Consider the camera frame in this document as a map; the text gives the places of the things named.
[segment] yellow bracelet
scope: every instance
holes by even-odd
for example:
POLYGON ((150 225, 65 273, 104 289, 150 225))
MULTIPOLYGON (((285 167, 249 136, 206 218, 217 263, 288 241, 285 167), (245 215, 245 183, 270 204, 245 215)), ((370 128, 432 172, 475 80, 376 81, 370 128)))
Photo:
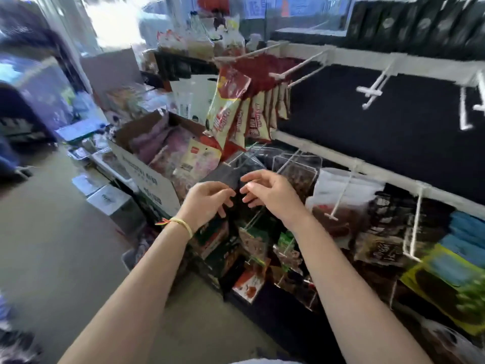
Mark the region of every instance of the yellow bracelet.
POLYGON ((190 226, 187 222, 185 222, 184 220, 181 220, 180 218, 175 218, 175 217, 172 217, 169 220, 169 222, 170 221, 177 222, 179 225, 184 226, 187 229, 187 231, 189 232, 190 239, 193 237, 192 229, 190 228, 190 226))

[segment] forearm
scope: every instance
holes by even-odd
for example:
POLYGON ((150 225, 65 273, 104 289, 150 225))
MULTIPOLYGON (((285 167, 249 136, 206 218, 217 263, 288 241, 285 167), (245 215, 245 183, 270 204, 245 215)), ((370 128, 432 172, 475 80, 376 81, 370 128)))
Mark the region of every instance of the forearm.
POLYGON ((294 235, 348 364, 431 363, 313 216, 294 235))
POLYGON ((145 362, 188 240, 168 224, 59 363, 145 362))

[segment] person's left hand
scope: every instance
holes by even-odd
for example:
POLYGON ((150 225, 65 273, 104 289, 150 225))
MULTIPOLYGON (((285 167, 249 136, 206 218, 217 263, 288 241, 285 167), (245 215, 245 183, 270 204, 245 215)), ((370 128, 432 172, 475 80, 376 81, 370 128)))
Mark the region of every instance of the person's left hand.
POLYGON ((209 222, 216 213, 222 218, 226 217, 223 204, 232 207, 234 203, 230 197, 236 192, 226 184, 218 181, 197 183, 185 198, 179 212, 175 216, 187 222, 193 232, 209 222))

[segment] hand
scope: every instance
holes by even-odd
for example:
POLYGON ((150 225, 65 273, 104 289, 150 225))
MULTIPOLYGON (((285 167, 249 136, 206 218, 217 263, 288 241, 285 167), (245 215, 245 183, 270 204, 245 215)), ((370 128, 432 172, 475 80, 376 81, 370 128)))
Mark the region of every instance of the hand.
POLYGON ((222 218, 226 217, 223 204, 232 207, 234 203, 230 197, 236 192, 226 184, 218 181, 197 183, 185 198, 179 212, 175 216, 187 222, 193 232, 208 223, 216 213, 222 218))
POLYGON ((246 194, 242 201, 248 203, 249 208, 266 206, 290 231, 294 231, 302 215, 310 214, 291 184, 281 175, 257 170, 242 176, 241 181, 249 181, 240 189, 241 194, 246 194))

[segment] open cardboard box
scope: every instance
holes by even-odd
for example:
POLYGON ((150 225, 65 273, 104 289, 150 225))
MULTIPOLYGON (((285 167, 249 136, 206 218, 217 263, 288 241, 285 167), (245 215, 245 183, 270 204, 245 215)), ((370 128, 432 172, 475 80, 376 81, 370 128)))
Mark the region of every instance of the open cardboard box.
MULTIPOLYGON (((184 119, 172 112, 168 112, 166 115, 169 115, 171 125, 181 125, 191 131, 197 138, 200 137, 205 129, 204 126, 184 119)), ((141 119, 128 122, 116 132, 115 139, 108 141, 108 144, 140 190, 165 214, 175 216, 180 209, 180 202, 172 182, 136 158, 130 152, 128 145, 130 139, 149 132, 160 120, 160 112, 154 111, 141 119)))

